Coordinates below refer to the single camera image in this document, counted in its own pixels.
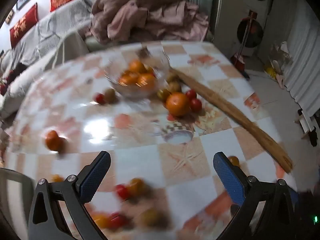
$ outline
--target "white tile floor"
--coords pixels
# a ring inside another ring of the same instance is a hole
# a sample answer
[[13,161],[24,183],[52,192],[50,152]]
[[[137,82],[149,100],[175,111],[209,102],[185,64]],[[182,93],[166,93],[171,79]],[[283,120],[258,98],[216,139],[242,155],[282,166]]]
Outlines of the white tile floor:
[[[263,70],[262,63],[255,60],[251,62],[256,66],[249,63],[248,69]],[[308,137],[301,139],[302,128],[293,122],[298,116],[297,110],[300,106],[287,90],[280,89],[276,82],[268,78],[250,75],[249,82],[259,96],[263,107],[269,112],[285,149],[294,163],[293,176],[298,190],[313,190],[315,183],[319,180],[316,157],[320,155],[320,146],[313,147]]]

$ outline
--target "wooden rolling pin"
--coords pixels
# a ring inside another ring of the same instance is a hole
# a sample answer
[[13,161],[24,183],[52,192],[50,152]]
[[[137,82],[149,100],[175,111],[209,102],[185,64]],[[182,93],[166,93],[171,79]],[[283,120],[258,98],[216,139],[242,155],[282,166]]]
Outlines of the wooden rolling pin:
[[190,88],[196,91],[209,103],[215,105],[226,115],[231,117],[243,128],[245,128],[260,145],[279,163],[286,173],[292,170],[292,160],[288,157],[287,153],[264,131],[254,125],[238,108],[232,103],[225,100],[216,92],[212,91],[208,87],[200,84],[192,77],[182,73],[179,70],[170,69],[171,73],[179,76],[179,78]]

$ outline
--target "bolt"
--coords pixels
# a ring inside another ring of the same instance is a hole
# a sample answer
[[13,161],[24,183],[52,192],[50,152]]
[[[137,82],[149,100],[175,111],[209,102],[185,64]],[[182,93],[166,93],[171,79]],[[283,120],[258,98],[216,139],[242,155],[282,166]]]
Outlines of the bolt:
[[286,185],[286,182],[285,182],[284,179],[278,179],[278,182],[279,182],[279,184],[280,184],[281,186]]
[[75,175],[70,175],[70,176],[68,177],[68,181],[70,181],[70,182],[74,181],[75,179],[76,179],[76,176],[75,176]]
[[39,181],[38,181],[38,184],[39,185],[42,185],[42,184],[44,184],[45,183],[45,179],[39,179]]
[[249,176],[249,177],[248,177],[248,180],[249,180],[250,182],[256,182],[256,181],[257,181],[257,178],[256,178],[255,176]]

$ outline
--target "red cherry tomato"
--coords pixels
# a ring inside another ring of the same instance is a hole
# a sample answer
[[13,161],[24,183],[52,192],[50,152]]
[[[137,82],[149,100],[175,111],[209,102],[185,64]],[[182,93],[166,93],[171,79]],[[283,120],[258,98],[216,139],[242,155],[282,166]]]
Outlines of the red cherry tomato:
[[193,98],[197,98],[197,93],[191,89],[186,93],[187,98],[189,98],[189,100],[192,100]]
[[106,101],[104,100],[104,95],[101,93],[97,93],[94,96],[94,101],[97,102],[100,105],[104,105],[106,103]]
[[128,219],[118,212],[112,213],[110,216],[110,229],[117,230],[129,223]]
[[202,103],[199,99],[197,98],[193,98],[191,101],[190,101],[190,108],[191,108],[191,111],[194,112],[194,113],[198,113],[199,111],[201,111],[202,109]]
[[129,193],[128,189],[126,188],[126,186],[123,184],[116,185],[115,192],[123,200],[127,200],[128,198],[130,198],[130,193]]

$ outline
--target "table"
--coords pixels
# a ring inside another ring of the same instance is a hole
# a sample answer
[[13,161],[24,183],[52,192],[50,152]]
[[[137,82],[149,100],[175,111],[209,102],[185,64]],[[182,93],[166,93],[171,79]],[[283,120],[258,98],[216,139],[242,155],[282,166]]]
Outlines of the table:
[[[14,122],[6,166],[33,178],[50,181],[52,174],[66,178],[78,172],[101,150],[112,164],[93,200],[93,215],[121,210],[136,216],[156,206],[169,218],[166,230],[110,233],[109,239],[213,239],[230,220],[231,200],[212,165],[216,152],[237,156],[246,175],[261,181],[284,178],[296,189],[257,141],[219,109],[203,99],[205,115],[172,120],[156,98],[100,106],[93,95],[110,86],[103,70],[109,58],[121,53],[127,62],[142,46],[163,49],[173,68],[191,75],[238,107],[252,122],[281,144],[271,118],[248,82],[211,44],[164,41],[136,43],[87,54],[44,74],[30,88]],[[61,157],[44,146],[44,134],[58,130],[68,141]],[[138,206],[121,203],[112,192],[116,184],[144,178],[154,197]],[[76,231],[64,203],[67,223]]]

